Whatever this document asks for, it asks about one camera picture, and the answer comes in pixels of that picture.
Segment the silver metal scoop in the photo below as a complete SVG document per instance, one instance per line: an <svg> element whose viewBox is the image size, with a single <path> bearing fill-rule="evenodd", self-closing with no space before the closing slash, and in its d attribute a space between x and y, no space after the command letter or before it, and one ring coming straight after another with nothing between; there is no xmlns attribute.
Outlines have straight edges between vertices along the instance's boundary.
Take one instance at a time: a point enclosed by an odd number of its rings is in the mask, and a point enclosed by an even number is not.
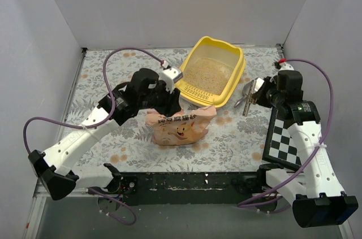
<svg viewBox="0 0 362 239"><path fill-rule="evenodd" d="M234 104L234 108L239 107L245 101L246 96L249 91L250 84L251 84L251 81L248 82L247 84L245 84L245 86L243 87L243 90L242 90L242 97L236 101L236 103Z"/></svg>

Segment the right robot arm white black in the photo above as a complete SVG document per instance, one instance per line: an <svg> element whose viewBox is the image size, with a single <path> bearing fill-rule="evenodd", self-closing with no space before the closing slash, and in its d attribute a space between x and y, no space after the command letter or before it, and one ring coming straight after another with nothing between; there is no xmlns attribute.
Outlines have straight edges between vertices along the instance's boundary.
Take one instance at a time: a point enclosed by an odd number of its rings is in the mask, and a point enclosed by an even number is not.
<svg viewBox="0 0 362 239"><path fill-rule="evenodd" d="M354 195L347 195L331 166L322 140L316 105L303 100L303 77L294 70L280 70L274 77L251 82L249 98L253 104L274 107L284 121L299 155L305 183L274 168L256 177L257 188L278 193L291 205L302 228L343 224L357 209Z"/></svg>

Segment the pink cat litter bag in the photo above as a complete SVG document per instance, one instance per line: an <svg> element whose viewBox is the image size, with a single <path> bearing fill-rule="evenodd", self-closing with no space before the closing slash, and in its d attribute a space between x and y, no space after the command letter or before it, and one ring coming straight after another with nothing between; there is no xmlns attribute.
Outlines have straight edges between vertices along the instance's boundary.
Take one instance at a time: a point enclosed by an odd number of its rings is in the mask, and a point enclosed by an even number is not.
<svg viewBox="0 0 362 239"><path fill-rule="evenodd" d="M171 117L149 111L145 124L153 129L152 142L160 146L180 146L198 142L208 133L208 125L217 115L214 106L190 112L181 110Z"/></svg>

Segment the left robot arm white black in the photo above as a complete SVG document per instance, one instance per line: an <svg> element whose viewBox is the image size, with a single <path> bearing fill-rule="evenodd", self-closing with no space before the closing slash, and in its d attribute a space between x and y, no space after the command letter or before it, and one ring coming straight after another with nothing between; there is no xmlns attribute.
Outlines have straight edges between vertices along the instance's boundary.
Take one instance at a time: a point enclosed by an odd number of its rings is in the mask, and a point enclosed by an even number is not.
<svg viewBox="0 0 362 239"><path fill-rule="evenodd" d="M161 73L142 68L131 81L117 85L103 97L88 117L65 138L28 159L34 172L53 200L68 196L74 189L102 188L116 193L123 179L111 164L96 168L75 168L75 163L103 137L134 118L140 110L154 109L165 117L181 110L180 91L175 84L183 77L181 70L169 67Z"/></svg>

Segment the gold brown bookmark strip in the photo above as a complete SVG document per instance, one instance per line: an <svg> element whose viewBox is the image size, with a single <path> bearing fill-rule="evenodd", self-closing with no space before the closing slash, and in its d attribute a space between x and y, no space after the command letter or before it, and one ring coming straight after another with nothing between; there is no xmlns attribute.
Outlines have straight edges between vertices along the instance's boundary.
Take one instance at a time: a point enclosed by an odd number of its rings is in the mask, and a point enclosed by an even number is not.
<svg viewBox="0 0 362 239"><path fill-rule="evenodd" d="M255 88L255 82L256 82L255 80L251 81L251 84L249 86L249 91L248 91L248 94L245 99L245 106L244 106L244 110L243 110L243 116L245 116L245 117L248 115L248 111L249 111L249 108L251 105L251 97L252 97L252 94L253 94L253 91Z"/></svg>

